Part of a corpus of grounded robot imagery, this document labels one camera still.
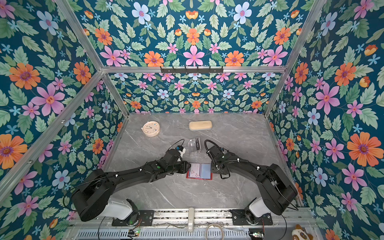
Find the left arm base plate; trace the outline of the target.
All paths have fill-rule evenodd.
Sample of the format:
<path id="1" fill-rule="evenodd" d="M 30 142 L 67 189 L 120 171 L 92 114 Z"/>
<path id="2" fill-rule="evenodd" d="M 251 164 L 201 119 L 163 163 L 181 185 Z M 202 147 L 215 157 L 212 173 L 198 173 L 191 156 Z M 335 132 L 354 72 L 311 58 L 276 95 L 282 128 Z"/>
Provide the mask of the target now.
<path id="1" fill-rule="evenodd" d="M 134 210 L 125 220 L 114 219 L 113 227 L 147 227 L 154 220 L 153 210 Z"/>

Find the aluminium front rail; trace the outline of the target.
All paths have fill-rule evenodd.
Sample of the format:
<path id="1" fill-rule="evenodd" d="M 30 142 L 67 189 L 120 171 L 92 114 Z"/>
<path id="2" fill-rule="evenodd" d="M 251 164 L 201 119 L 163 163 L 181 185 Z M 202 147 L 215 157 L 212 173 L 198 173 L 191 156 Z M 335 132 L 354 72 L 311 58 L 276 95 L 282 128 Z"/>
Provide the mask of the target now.
<path id="1" fill-rule="evenodd" d="M 297 211 L 288 209 L 281 216 L 273 213 L 250 223 L 245 218 L 243 210 L 228 208 L 221 209 L 153 209 L 141 213 L 139 219 L 131 225 L 107 217 L 97 217 L 89 222 L 75 219 L 69 223 L 68 230 L 74 229 L 143 229 L 145 227 L 174 227 L 174 228 L 202 228 L 216 223 L 227 228 L 293 228 L 300 225 L 302 228 L 316 228 L 316 219 L 309 208 L 299 208 Z"/>

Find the white vent grille strip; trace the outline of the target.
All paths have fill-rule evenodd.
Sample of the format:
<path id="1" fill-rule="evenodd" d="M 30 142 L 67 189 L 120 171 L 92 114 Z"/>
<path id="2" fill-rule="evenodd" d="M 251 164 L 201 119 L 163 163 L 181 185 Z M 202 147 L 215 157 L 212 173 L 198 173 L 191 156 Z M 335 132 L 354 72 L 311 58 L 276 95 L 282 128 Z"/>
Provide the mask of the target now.
<path id="1" fill-rule="evenodd" d="M 138 236 L 129 233 L 129 230 L 81 230 L 76 240 L 249 240 L 249 232 L 226 230 L 218 228 L 195 230 L 189 233 L 181 229 L 143 229 Z"/>

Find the beige glasses case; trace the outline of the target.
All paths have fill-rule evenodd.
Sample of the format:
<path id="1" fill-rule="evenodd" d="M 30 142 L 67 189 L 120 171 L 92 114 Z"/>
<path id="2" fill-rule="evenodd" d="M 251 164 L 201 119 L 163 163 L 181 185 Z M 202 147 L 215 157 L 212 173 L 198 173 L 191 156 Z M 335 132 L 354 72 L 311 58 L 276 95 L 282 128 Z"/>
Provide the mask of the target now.
<path id="1" fill-rule="evenodd" d="M 213 123 L 211 121 L 193 121 L 189 123 L 189 129 L 191 131 L 205 131 L 211 130 Z"/>

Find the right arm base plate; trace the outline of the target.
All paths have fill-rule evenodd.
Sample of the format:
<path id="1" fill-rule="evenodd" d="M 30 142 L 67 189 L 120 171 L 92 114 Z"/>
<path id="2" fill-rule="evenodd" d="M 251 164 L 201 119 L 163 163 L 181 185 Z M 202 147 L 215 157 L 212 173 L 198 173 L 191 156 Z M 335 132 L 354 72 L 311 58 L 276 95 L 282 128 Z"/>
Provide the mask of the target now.
<path id="1" fill-rule="evenodd" d="M 234 226 L 272 226 L 273 220 L 270 213 L 264 214 L 261 217 L 255 217 L 250 211 L 232 209 L 229 210 L 232 214 Z"/>

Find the black hook bar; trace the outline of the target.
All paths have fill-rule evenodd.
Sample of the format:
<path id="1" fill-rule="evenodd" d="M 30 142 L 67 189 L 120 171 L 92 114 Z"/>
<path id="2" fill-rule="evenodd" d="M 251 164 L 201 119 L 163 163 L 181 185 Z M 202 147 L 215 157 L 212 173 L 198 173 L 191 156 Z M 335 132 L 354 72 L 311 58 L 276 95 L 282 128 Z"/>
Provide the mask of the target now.
<path id="1" fill-rule="evenodd" d="M 160 67 L 163 74 L 221 74 L 223 67 Z"/>

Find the red leather card holder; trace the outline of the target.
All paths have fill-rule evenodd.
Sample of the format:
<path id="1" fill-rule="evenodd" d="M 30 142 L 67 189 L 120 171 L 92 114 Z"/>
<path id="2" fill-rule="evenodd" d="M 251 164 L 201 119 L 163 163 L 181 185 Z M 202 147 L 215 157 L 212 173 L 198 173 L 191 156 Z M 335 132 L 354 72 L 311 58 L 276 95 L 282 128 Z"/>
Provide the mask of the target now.
<path id="1" fill-rule="evenodd" d="M 195 180 L 212 180 L 211 164 L 191 163 L 187 175 L 187 179 Z"/>

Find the clear acrylic card stand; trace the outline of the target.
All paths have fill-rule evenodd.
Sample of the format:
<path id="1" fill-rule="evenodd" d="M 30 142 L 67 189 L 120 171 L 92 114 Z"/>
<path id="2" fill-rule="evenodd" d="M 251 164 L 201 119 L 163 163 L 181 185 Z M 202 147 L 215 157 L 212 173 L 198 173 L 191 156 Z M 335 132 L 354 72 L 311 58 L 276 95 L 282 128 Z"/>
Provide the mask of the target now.
<path id="1" fill-rule="evenodd" d="M 195 137 L 189 140 L 188 150 L 190 154 L 198 154 L 200 153 L 201 149 L 202 147 L 200 137 Z"/>

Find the pink round alarm clock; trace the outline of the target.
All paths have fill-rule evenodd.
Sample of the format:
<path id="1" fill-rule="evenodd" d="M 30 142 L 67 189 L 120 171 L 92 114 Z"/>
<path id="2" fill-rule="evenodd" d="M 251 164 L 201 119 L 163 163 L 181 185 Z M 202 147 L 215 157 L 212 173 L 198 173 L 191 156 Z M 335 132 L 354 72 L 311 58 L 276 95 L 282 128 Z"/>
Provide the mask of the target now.
<path id="1" fill-rule="evenodd" d="M 142 126 L 141 130 L 143 131 L 145 136 L 152 138 L 156 137 L 160 133 L 161 127 L 158 122 L 149 121 Z"/>

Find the white rail clip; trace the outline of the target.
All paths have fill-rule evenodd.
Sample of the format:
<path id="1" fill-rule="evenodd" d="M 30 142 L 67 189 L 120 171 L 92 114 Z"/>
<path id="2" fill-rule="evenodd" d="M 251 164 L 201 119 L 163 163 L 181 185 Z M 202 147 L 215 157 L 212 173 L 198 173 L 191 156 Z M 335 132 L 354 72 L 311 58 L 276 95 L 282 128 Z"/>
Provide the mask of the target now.
<path id="1" fill-rule="evenodd" d="M 192 233 L 194 231 L 195 227 L 195 209 L 189 208 L 188 210 L 188 224 L 187 229 L 189 233 Z"/>

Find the white pink VIP card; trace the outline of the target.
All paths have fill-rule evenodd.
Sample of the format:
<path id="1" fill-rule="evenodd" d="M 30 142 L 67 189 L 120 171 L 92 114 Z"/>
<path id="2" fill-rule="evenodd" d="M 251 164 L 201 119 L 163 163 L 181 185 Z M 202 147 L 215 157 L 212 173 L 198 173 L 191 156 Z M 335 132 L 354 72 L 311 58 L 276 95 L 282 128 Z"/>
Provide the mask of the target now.
<path id="1" fill-rule="evenodd" d="M 201 165 L 198 163 L 191 163 L 191 168 L 189 170 L 189 178 L 199 178 L 200 177 L 200 168 Z"/>

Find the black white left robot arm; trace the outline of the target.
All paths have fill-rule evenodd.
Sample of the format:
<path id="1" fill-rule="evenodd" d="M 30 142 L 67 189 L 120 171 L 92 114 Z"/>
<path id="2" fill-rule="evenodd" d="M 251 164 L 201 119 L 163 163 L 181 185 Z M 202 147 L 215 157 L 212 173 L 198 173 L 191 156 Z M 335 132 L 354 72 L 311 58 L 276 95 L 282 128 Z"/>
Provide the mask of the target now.
<path id="1" fill-rule="evenodd" d="M 71 200 L 83 222 L 104 215 L 126 220 L 134 211 L 129 201 L 118 202 L 111 196 L 123 189 L 152 183 L 173 174 L 186 174 L 191 164 L 183 160 L 186 152 L 181 145 L 166 151 L 159 160 L 146 162 L 143 166 L 119 172 L 93 171 L 84 183 L 78 185 L 72 193 Z"/>

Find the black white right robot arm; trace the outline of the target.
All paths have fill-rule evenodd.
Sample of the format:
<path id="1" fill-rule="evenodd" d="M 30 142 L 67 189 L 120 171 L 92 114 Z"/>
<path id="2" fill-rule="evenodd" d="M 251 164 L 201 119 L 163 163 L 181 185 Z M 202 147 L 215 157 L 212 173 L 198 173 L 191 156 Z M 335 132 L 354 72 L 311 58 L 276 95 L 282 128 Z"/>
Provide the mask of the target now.
<path id="1" fill-rule="evenodd" d="M 211 173 L 220 175 L 222 180 L 237 174 L 257 184 L 261 197 L 255 198 L 242 215 L 250 224 L 255 225 L 269 213 L 281 216 L 297 197 L 296 187 L 278 165 L 252 163 L 211 140 L 205 140 L 204 146 L 211 159 Z"/>

